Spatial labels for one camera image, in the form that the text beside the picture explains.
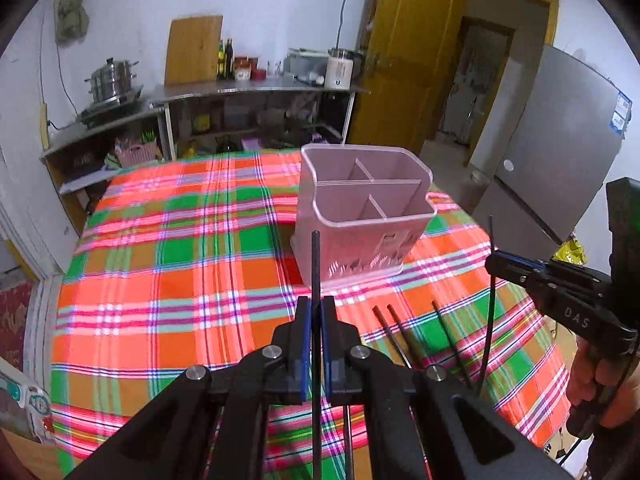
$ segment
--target refrigerator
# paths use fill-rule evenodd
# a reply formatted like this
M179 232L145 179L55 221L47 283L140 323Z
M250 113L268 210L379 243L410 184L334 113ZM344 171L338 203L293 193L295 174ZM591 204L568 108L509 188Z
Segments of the refrigerator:
M520 121L473 217L497 247L546 260L572 233L620 151L631 101L580 60L544 47Z

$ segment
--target pink basket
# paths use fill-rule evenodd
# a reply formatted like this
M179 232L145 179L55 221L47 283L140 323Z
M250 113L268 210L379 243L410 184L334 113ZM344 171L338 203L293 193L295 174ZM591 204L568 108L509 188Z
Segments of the pink basket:
M131 146L118 153L118 160L123 168L132 168L133 166L156 160L156 142Z
M296 231L291 246L311 285L311 233L320 231L323 287L394 276L436 208L433 175L411 152L381 146L302 148Z

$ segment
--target wooden cutting board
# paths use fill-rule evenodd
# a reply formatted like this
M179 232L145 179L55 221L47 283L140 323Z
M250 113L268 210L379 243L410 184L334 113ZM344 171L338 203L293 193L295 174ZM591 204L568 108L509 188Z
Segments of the wooden cutting board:
M171 22L164 84L215 80L222 16L197 16Z

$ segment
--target yellow door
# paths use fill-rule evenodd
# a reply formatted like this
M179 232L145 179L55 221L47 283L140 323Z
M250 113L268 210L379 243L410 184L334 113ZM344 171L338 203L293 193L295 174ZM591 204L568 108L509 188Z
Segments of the yellow door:
M438 127L464 0L379 0L350 142L419 153Z

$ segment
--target plaid tablecloth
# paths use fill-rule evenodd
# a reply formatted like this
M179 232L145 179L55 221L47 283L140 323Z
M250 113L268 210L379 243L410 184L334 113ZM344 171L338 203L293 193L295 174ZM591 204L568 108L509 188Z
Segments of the plaid tablecloth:
M299 152L248 153L116 177L88 221L60 291L52 409L63 471L87 457L180 372L234 364L269 343L309 295L289 246ZM333 294L364 343L397 356L371 309L393 304L427 362L454 367L437 300L477 375L488 309L487 236L446 194L403 272ZM389 323L392 319L382 308ZM498 282L486 398L541 446L566 417L568 379L531 300ZM310 405L271 410L265 471L310 469ZM352 408L356 475L367 475L362 410ZM343 478L342 410L324 404L323 476Z

